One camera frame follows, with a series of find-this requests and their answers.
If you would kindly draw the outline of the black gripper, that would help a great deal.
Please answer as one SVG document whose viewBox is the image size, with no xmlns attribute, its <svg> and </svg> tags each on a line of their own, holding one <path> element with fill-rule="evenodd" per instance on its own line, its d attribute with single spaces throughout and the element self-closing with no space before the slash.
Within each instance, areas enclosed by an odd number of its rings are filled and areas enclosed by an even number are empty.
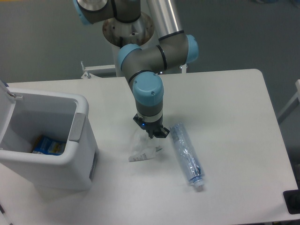
<svg viewBox="0 0 300 225">
<path fill-rule="evenodd" d="M 149 136 L 154 136 L 156 138 L 166 138 L 170 133 L 169 129 L 163 127 L 163 117 L 160 117 L 155 122 L 145 122 L 142 120 L 142 118 L 138 117 L 138 114 L 136 114 L 133 120 L 142 130 L 145 130 Z"/>
</svg>

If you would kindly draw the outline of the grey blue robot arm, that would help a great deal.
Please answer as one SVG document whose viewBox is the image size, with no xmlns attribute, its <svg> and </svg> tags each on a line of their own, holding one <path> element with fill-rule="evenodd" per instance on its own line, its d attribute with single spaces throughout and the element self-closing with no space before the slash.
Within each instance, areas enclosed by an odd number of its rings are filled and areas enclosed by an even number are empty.
<svg viewBox="0 0 300 225">
<path fill-rule="evenodd" d="M 149 137 L 166 138 L 163 126 L 163 82 L 171 68 L 195 61 L 197 41 L 186 35 L 172 0 L 149 0 L 150 15 L 138 0 L 75 0 L 83 24 L 103 22 L 103 34 L 119 48 L 115 66 L 126 78 L 137 113 L 134 121 Z"/>
</svg>

